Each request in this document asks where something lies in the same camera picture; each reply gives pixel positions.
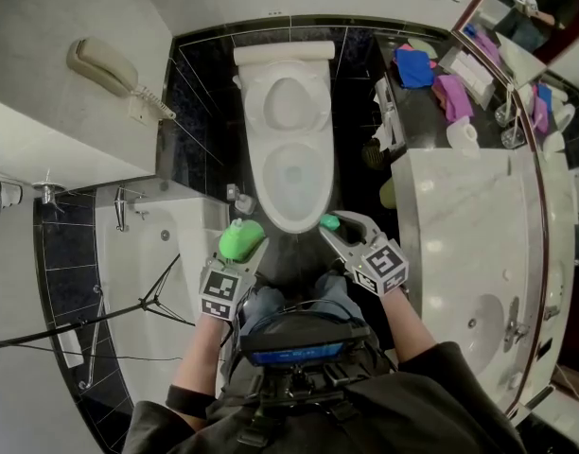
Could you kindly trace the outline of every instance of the person in mirror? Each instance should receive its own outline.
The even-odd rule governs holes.
[[[535,0],[537,9],[515,4],[494,27],[523,49],[534,52],[552,36],[560,36],[579,11],[579,0]]]
[[[250,297],[240,334],[320,330],[346,321],[348,314],[365,324],[343,276],[325,274],[315,291],[324,303],[286,313],[281,292],[262,288]],[[330,415],[319,405],[277,411],[264,440],[246,430],[255,428],[255,419],[266,426],[261,406],[226,403],[237,385],[249,385],[255,376],[256,367],[246,358],[227,371],[222,394],[214,396],[224,322],[202,314],[169,388],[169,409],[138,402],[123,453],[524,453],[517,432],[485,394],[459,346],[437,343],[400,288],[385,294],[380,306],[391,327],[398,369],[391,371],[372,333],[369,346],[359,352],[371,377],[338,387],[345,398],[343,415]],[[251,434],[240,441],[246,432]]]

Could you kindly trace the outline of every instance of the wall-mounted telephone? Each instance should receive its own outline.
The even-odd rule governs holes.
[[[73,42],[66,63],[116,96],[139,96],[157,108],[163,118],[176,117],[161,99],[138,83],[138,71],[132,63],[100,39],[89,37]]]

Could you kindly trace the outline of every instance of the toilet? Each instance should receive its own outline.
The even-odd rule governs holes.
[[[315,227],[329,205],[334,53],[332,42],[235,49],[255,190],[271,221],[292,234]]]

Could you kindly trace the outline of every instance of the green spray bottle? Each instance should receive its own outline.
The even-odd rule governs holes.
[[[236,218],[220,238],[220,253],[226,259],[243,262],[264,236],[264,229],[255,220]]]

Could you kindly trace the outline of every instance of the black tripod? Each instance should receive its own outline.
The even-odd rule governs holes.
[[[135,311],[136,309],[142,309],[143,311],[149,311],[153,314],[163,316],[164,318],[168,318],[169,320],[173,320],[178,323],[188,324],[190,326],[195,326],[195,324],[188,322],[180,315],[176,314],[172,311],[169,307],[163,305],[159,301],[159,296],[163,290],[164,283],[167,280],[167,276],[169,275],[170,270],[176,264],[176,262],[180,259],[180,254],[178,254],[174,260],[167,266],[166,270],[163,272],[161,276],[155,281],[155,284],[149,289],[149,292],[144,298],[140,298],[138,300],[138,304],[135,306],[126,307],[124,309],[120,309],[119,311],[115,311],[113,313],[109,313],[103,316],[99,316],[98,318],[94,318],[93,320],[86,320],[77,323],[68,324],[67,326],[60,326],[58,328],[52,328],[47,331],[43,331],[41,333],[35,333],[33,335],[26,335],[23,337],[12,338],[10,340],[0,340],[0,348],[5,348],[7,346],[16,346],[23,343],[28,343],[30,341],[41,340],[43,338],[51,338],[59,335],[60,333],[65,333],[66,331],[72,331],[74,329],[80,329],[84,326],[89,326],[90,324],[96,324],[103,322],[105,320],[110,320],[111,318],[116,318],[117,316],[122,316],[124,314],[130,313]],[[152,309],[150,306],[157,306],[161,309],[158,311],[156,309]]]

